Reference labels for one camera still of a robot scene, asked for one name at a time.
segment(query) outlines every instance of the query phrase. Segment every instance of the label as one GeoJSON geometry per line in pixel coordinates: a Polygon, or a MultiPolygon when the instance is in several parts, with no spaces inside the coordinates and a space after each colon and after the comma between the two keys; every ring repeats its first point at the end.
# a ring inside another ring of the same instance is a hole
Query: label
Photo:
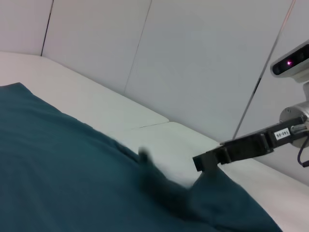
{"type": "Polygon", "coordinates": [[[275,137],[276,137],[277,140],[283,139],[283,138],[288,137],[288,136],[290,136],[290,132],[289,132],[289,129],[287,129],[287,128],[275,132],[275,137]]]}

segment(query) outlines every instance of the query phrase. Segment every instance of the cable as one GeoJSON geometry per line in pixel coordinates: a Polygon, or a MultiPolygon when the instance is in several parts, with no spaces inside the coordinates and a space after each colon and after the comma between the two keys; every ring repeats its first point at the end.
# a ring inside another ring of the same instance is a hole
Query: cable
{"type": "Polygon", "coordinates": [[[307,160],[307,161],[305,161],[305,162],[303,162],[303,163],[302,163],[302,161],[300,161],[301,153],[303,152],[303,150],[304,150],[305,146],[307,145],[308,141],[309,141],[309,136],[307,137],[307,139],[306,139],[306,140],[304,141],[304,143],[302,144],[302,146],[301,146],[301,148],[300,148],[300,150],[299,150],[299,153],[298,153],[298,155],[297,155],[297,161],[298,161],[298,163],[299,163],[303,168],[306,168],[306,167],[309,166],[309,160],[307,160]]]}

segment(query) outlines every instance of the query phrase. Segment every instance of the white wall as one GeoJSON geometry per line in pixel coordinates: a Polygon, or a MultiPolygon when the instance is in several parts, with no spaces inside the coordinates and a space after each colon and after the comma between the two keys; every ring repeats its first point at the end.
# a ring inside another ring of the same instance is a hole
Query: white wall
{"type": "MultiPolygon", "coordinates": [[[[309,39],[309,1],[297,0],[282,35],[254,95],[238,136],[260,130],[279,121],[282,110],[306,100],[302,84],[292,78],[275,78],[270,74],[270,64],[291,49],[309,39]]],[[[309,168],[297,162],[299,148],[285,145],[274,153],[257,158],[258,161],[309,185],[309,168]]],[[[302,154],[302,161],[309,160],[309,149],[302,154]]]]}
{"type": "Polygon", "coordinates": [[[0,0],[0,51],[40,55],[52,0],[0,0]]]}
{"type": "Polygon", "coordinates": [[[123,93],[151,0],[56,0],[43,56],[123,93]]]}
{"type": "Polygon", "coordinates": [[[231,139],[292,0],[153,0],[125,96],[231,139]]]}

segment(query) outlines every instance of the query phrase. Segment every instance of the dark green fabric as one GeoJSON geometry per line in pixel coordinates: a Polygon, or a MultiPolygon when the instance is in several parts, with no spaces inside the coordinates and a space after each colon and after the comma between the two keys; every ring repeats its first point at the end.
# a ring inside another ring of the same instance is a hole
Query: dark green fabric
{"type": "Polygon", "coordinates": [[[280,231],[220,170],[185,189],[22,84],[0,87],[0,184],[4,232],[280,231]]]}

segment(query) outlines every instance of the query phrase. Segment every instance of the camera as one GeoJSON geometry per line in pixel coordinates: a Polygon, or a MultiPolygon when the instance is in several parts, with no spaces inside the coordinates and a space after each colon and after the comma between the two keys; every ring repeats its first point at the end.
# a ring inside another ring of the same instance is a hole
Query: camera
{"type": "Polygon", "coordinates": [[[270,71],[274,77],[292,77],[297,82],[309,80],[309,40],[273,62],[270,71]]]}

